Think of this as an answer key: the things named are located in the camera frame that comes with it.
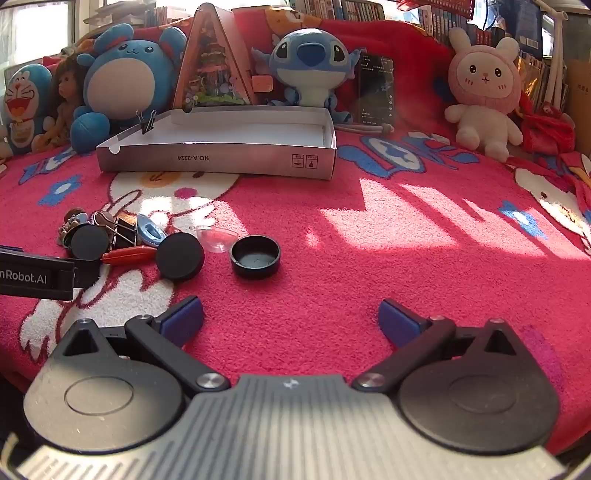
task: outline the doll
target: doll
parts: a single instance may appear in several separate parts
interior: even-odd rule
[[[0,125],[0,164],[13,155],[29,153],[35,137],[54,125],[54,119],[47,116],[50,87],[51,72],[38,63],[18,69],[8,82],[4,95],[7,118]]]
[[[76,53],[62,60],[56,68],[51,84],[51,111],[56,117],[56,124],[33,140],[34,152],[53,150],[70,142],[74,110],[84,105],[82,86],[86,68],[78,65],[77,55]]]
[[[449,31],[456,55],[449,66],[449,87],[458,105],[446,108],[448,122],[458,124],[456,142],[468,150],[484,149],[487,157],[504,163],[507,141],[520,145],[523,135],[507,114],[519,105],[521,79],[513,61],[519,44],[503,38],[496,48],[470,44],[461,28]]]

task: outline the doraemon plush toy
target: doraemon plush toy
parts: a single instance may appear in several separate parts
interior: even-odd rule
[[[0,126],[0,158],[10,158],[31,151],[37,135],[53,127],[55,120],[47,114],[51,91],[51,72],[43,65],[26,65],[17,70],[6,86],[4,102],[9,117]]]
[[[70,130],[72,148],[78,153],[107,140],[111,128],[137,124],[138,113],[149,118],[153,110],[161,112],[168,106],[187,37],[176,27],[165,28],[158,43],[133,37],[131,25],[115,25],[96,39],[96,58],[78,55],[78,63],[89,67],[83,92],[86,106],[75,110]]]
[[[271,74],[289,87],[285,89],[288,105],[328,108],[336,123],[352,120],[349,112],[335,112],[333,91],[355,77],[361,50],[349,53],[334,35],[304,28],[288,33],[271,54],[253,48],[252,55],[257,73]]]

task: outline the white plush toy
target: white plush toy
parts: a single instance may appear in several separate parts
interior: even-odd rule
[[[487,157],[504,162],[509,156],[507,141],[513,145],[523,142],[521,131],[507,116],[521,97],[521,79],[513,64],[519,44],[506,37],[496,48],[471,46],[461,28],[452,28],[449,40],[456,55],[448,81],[460,105],[446,108],[445,118],[458,124],[456,141],[462,147],[482,147]]]

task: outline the phone screen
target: phone screen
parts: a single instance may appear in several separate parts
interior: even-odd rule
[[[391,124],[394,116],[394,62],[361,54],[359,120],[366,125]]]

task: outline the black round lid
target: black round lid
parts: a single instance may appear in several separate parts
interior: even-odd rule
[[[173,233],[160,242],[156,250],[156,266],[163,278],[183,281],[199,273],[205,261],[203,247],[193,235]]]
[[[232,268],[244,278],[267,278],[279,270],[281,248],[272,238],[248,235],[237,240],[230,249]]]
[[[80,260],[100,260],[109,249],[109,235],[104,228],[90,223],[77,228],[70,241],[72,256]]]
[[[411,425],[436,443],[506,455],[549,437],[558,412],[549,389],[542,372],[497,354],[488,363],[462,357],[421,367],[402,382],[398,401]]]

